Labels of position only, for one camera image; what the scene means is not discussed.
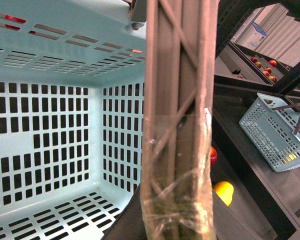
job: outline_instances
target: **yellow fruit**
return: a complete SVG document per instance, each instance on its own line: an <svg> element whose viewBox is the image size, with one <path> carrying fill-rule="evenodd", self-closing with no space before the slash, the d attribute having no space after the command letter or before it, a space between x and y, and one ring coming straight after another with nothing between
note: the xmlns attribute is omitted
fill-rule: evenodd
<svg viewBox="0 0 300 240"><path fill-rule="evenodd" d="M235 191L235 188L231 183L227 181L218 182L213 187L213 190L218 194L225 205L229 206L231 204Z"/></svg>
<svg viewBox="0 0 300 240"><path fill-rule="evenodd" d="M290 162L291 160L293 159L296 159L297 156L294 155L294 154L289 154L288 156L286 156L283 160L282 160L282 163L286 164L288 162Z"/></svg>
<svg viewBox="0 0 300 240"><path fill-rule="evenodd" d="M256 65L259 69L262 67L262 63L259 62L259 61L257 61L257 62L255 63L255 65Z"/></svg>
<svg viewBox="0 0 300 240"><path fill-rule="evenodd" d="M274 76L269 76L268 77L274 84L277 82Z"/></svg>

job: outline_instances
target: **red apple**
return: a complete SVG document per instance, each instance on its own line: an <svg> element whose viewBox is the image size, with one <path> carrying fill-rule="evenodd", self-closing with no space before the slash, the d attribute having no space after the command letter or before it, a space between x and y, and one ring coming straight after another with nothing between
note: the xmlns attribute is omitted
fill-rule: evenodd
<svg viewBox="0 0 300 240"><path fill-rule="evenodd" d="M214 149L214 147L211 146L211 149L210 149L210 165L213 166L216 163L217 159L218 159L218 153Z"/></svg>
<svg viewBox="0 0 300 240"><path fill-rule="evenodd" d="M271 64L272 67L276 67L277 66L277 62L275 60L270 60L269 63Z"/></svg>
<svg viewBox="0 0 300 240"><path fill-rule="evenodd" d="M252 57L250 60L251 60L254 64L255 64L256 62L258 62L258 58L256 58L255 56Z"/></svg>
<svg viewBox="0 0 300 240"><path fill-rule="evenodd" d="M267 71L269 74L272 73L272 69L271 69L270 67L266 67L266 68L265 68L265 71Z"/></svg>
<svg viewBox="0 0 300 240"><path fill-rule="evenodd" d="M257 62L255 63L255 65L256 65L259 69L262 67L262 63L259 62L259 61L257 61Z"/></svg>
<svg viewBox="0 0 300 240"><path fill-rule="evenodd" d="M263 71L263 74L266 75L267 77L270 76L270 73L268 71L266 71L266 70Z"/></svg>

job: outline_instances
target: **basket handle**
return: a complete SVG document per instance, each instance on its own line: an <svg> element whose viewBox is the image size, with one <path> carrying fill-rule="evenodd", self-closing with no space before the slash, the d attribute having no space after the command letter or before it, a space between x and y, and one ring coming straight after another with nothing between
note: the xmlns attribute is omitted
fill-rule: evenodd
<svg viewBox="0 0 300 240"><path fill-rule="evenodd" d="M286 106L278 106L278 107L272 108L272 110L276 111L276 110L289 109L289 108L294 108L294 107L300 107L300 103L289 104L289 105L286 105ZM299 117L299 120L298 120L298 122L295 126L293 134L297 135L299 130L300 130L300 117Z"/></svg>

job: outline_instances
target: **shopping basket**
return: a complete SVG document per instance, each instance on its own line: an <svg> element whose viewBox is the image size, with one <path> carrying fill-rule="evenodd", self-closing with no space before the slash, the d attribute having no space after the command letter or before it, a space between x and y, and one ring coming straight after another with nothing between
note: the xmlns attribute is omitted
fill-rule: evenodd
<svg viewBox="0 0 300 240"><path fill-rule="evenodd" d="M125 208L145 32L122 0L0 0L0 239L100 239Z"/></svg>
<svg viewBox="0 0 300 240"><path fill-rule="evenodd" d="M258 93L239 124L275 172L300 167L300 113L279 97Z"/></svg>

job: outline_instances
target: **store shelf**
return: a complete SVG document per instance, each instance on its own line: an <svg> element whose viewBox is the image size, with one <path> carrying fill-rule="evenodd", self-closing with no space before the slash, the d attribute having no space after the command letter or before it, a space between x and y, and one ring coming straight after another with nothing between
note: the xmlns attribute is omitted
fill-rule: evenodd
<svg viewBox="0 0 300 240"><path fill-rule="evenodd" d="M278 61L277 59L273 59L272 57L269 57L269 56L266 56L266 55L263 55L262 53L259 53L259 52L256 52L256 51L253 51L249 48L246 48L244 46L240 46L238 44L235 44L235 46L237 46L238 49L240 49L248 58L251 58L255 55L265 59L267 62L270 61L270 60L275 60L277 62L277 65L276 65L276 68L277 70L283 74L283 75L287 75L289 74L289 70L286 68L286 65L283 65L280 61Z"/></svg>
<svg viewBox="0 0 300 240"><path fill-rule="evenodd" d="M213 139L223 147L231 167L278 234L278 239L287 239L300 229L300 168L280 173L271 170L239 126L247 110L240 98L215 96Z"/></svg>
<svg viewBox="0 0 300 240"><path fill-rule="evenodd" d="M229 57L231 62L235 62L237 67L241 69L240 75L245 79L250 80L254 83L264 84L265 82L256 74L256 72L251 69L245 61L243 61L229 46L226 46L222 52L225 52ZM227 76L236 76L233 75L231 70L228 67L228 62L226 59L221 59L221 57L217 57L215 60L215 74L219 75L227 75Z"/></svg>
<svg viewBox="0 0 300 240"><path fill-rule="evenodd" d="M236 213L236 218L246 223L251 230L256 232L263 240L274 240L276 232L255 203L244 184L240 181L228 160L222 154L216 144L212 143L218 152L218 160L211 167L211 181L215 185L221 181L227 181L234 186L233 200L229 209Z"/></svg>

